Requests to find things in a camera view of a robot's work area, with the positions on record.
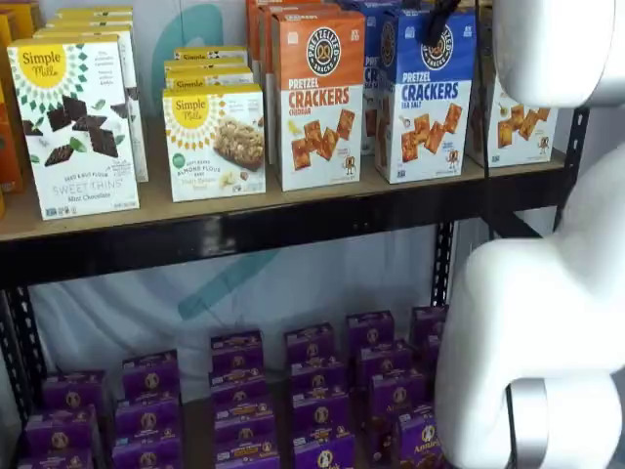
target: purple snack box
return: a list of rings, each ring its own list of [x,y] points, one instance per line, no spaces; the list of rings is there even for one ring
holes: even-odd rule
[[[178,353],[168,350],[160,354],[137,357],[122,363],[122,381],[126,399],[143,393],[180,390]]]
[[[318,427],[293,438],[295,469],[354,469],[355,437],[343,426]]]
[[[246,440],[274,431],[273,406],[268,397],[215,406],[215,443]]]
[[[289,364],[336,355],[334,329],[329,322],[286,332],[284,343]]]
[[[358,386],[366,388],[371,376],[412,366],[412,351],[403,339],[360,349],[357,361]]]
[[[292,397],[293,431],[316,425],[350,426],[350,399],[340,386],[315,388]]]
[[[260,330],[248,330],[211,337],[213,371],[263,367],[263,340]]]
[[[336,357],[317,357],[306,362],[291,364],[291,393],[308,391],[310,388],[333,388],[346,385],[345,365]]]
[[[215,469],[251,467],[254,469],[279,469],[280,454],[275,435],[229,442],[215,448]]]
[[[118,437],[171,426],[180,426],[178,393],[146,393],[117,404],[115,429]]]
[[[215,404],[240,403],[267,394],[265,373],[261,368],[210,373],[209,381],[211,397]]]
[[[350,357],[356,357],[361,347],[378,342],[392,342],[395,320],[390,311],[378,311],[346,317]]]
[[[174,426],[118,438],[113,448],[113,465],[120,469],[165,466],[182,458],[182,439],[179,428]]]

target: pretzel crackers sea salt box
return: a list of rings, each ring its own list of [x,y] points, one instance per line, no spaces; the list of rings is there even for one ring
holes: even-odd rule
[[[458,176],[476,49],[472,10],[453,13],[436,47],[419,37],[429,13],[384,15],[376,166],[390,183]]]
[[[282,189],[358,181],[364,16],[276,14],[271,35]]]

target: purple box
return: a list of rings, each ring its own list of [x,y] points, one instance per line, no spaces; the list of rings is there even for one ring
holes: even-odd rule
[[[268,397],[215,406],[215,443],[259,437],[274,430],[273,406]]]
[[[336,355],[334,329],[329,322],[286,332],[284,343],[289,364]]]
[[[390,311],[378,311],[346,317],[350,357],[356,357],[361,347],[379,342],[392,342],[395,321]]]
[[[263,340],[260,330],[248,330],[211,337],[213,371],[226,372],[235,368],[263,367]]]
[[[310,359],[291,364],[291,393],[308,391],[312,388],[346,387],[345,365],[336,357]]]
[[[358,386],[366,388],[373,375],[411,366],[412,350],[403,339],[363,347],[357,361]]]
[[[182,438],[179,428],[174,426],[118,438],[113,448],[113,465],[119,469],[165,466],[182,459]]]
[[[279,469],[280,454],[275,435],[252,438],[242,442],[229,442],[215,448],[215,469],[253,467],[254,469]]]
[[[428,380],[416,368],[376,374],[369,386],[369,416],[408,411],[424,403]]]
[[[122,363],[122,381],[126,399],[143,393],[180,390],[177,352],[168,350],[125,360]]]
[[[295,469],[354,469],[355,437],[343,426],[318,427],[293,438]]]
[[[146,393],[117,404],[115,430],[118,437],[172,426],[180,427],[178,393]]]
[[[211,397],[215,404],[240,403],[267,394],[265,373],[261,368],[234,369],[210,373]]]
[[[350,398],[340,386],[315,388],[292,397],[293,431],[316,425],[350,427]]]
[[[430,405],[400,415],[394,432],[399,467],[445,467],[434,409]]]

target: blue cracker box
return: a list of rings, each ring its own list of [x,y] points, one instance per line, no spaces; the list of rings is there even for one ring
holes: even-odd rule
[[[342,425],[294,435],[294,469],[354,469],[355,437]]]
[[[378,61],[383,15],[399,8],[401,0],[344,1],[344,10],[356,10],[366,16],[364,27],[364,89],[362,92],[362,147],[361,156],[375,154],[375,133],[378,117]]]
[[[390,183],[459,176],[476,53],[472,9],[458,9],[436,47],[422,44],[429,13],[384,15],[376,167]]]
[[[274,431],[275,417],[268,397],[215,406],[215,443],[246,440]]]
[[[341,386],[296,393],[291,402],[293,431],[306,430],[317,425],[350,426],[350,398]]]

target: orange cracker box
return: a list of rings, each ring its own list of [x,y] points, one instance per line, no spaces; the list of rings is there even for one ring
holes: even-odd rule
[[[281,13],[271,35],[282,189],[358,181],[364,16]]]

